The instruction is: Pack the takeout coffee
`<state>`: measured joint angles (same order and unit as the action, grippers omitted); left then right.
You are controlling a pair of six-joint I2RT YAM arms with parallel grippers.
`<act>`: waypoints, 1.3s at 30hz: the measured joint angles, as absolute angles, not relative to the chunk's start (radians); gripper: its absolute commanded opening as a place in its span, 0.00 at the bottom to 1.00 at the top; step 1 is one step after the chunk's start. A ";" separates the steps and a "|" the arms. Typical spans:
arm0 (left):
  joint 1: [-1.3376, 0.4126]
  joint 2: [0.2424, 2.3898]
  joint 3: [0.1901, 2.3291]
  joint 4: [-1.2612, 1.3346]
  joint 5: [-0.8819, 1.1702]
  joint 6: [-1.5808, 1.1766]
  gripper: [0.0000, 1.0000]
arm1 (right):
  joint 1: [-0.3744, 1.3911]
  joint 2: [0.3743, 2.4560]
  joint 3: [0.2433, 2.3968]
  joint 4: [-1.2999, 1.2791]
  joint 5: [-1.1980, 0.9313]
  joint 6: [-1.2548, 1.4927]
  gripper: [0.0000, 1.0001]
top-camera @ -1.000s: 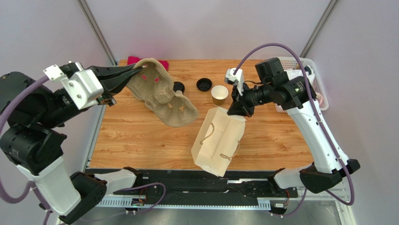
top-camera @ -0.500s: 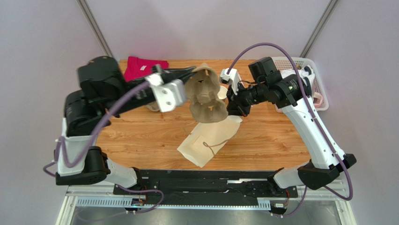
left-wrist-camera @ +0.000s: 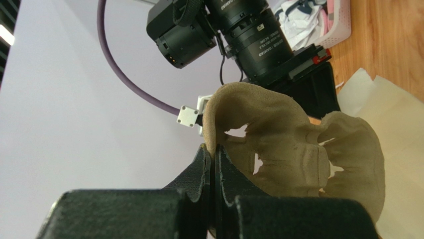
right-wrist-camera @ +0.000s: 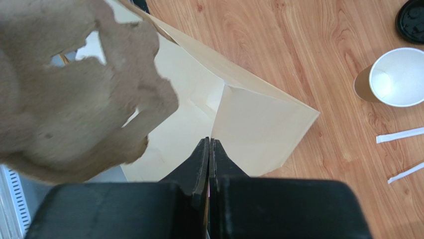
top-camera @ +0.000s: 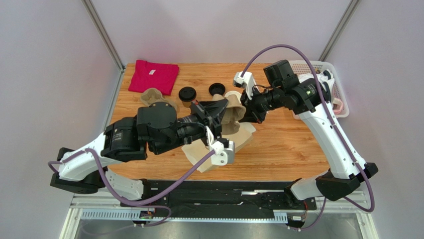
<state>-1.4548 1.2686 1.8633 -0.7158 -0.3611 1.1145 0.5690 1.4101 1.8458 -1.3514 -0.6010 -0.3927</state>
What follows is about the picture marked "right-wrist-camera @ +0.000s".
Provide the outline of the pulp cup carrier tray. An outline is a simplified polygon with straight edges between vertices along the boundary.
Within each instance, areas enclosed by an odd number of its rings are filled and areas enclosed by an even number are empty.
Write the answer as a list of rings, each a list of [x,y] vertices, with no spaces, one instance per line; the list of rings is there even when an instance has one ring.
[[[179,107],[157,29],[108,0],[0,3],[0,162],[50,184],[139,159]]]

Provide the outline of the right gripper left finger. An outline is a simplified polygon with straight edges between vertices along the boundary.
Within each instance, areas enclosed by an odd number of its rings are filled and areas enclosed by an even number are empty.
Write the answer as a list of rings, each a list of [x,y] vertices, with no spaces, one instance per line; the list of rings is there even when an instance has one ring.
[[[158,182],[53,187],[28,239],[205,239],[210,139]]]

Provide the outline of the brown paper bag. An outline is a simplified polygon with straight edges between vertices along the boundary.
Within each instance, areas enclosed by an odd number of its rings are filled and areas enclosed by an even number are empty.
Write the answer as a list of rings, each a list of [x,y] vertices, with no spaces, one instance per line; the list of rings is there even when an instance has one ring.
[[[176,169],[203,136],[216,139],[250,176],[281,167],[319,113],[166,23],[121,0],[87,0],[71,19],[105,15],[154,27],[157,71],[171,81],[179,108],[149,133],[142,157],[122,164],[128,181],[157,181]]]

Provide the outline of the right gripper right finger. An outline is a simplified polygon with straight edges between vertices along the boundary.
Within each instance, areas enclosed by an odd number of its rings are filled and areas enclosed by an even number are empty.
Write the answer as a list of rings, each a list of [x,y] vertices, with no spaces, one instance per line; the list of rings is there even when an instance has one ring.
[[[248,176],[210,144],[212,239],[370,239],[357,197],[340,181]]]

